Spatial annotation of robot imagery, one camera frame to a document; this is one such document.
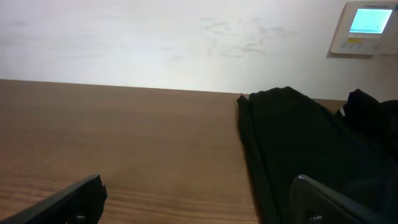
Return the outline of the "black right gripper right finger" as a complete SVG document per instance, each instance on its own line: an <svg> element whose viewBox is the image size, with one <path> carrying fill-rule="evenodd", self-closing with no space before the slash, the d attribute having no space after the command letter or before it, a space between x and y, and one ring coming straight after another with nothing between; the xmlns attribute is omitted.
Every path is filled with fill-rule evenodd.
<svg viewBox="0 0 398 224"><path fill-rule="evenodd" d="M289 210L290 222L295 224L395 223L387 215L371 210L303 174L292 181Z"/></svg>

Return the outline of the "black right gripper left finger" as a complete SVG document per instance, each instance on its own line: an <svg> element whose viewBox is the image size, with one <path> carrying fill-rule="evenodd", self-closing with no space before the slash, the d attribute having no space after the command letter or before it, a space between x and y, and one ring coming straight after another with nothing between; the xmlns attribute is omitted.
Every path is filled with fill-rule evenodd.
<svg viewBox="0 0 398 224"><path fill-rule="evenodd" d="M1 220L1 224L97 224L103 214L107 197L100 175L90 175Z"/></svg>

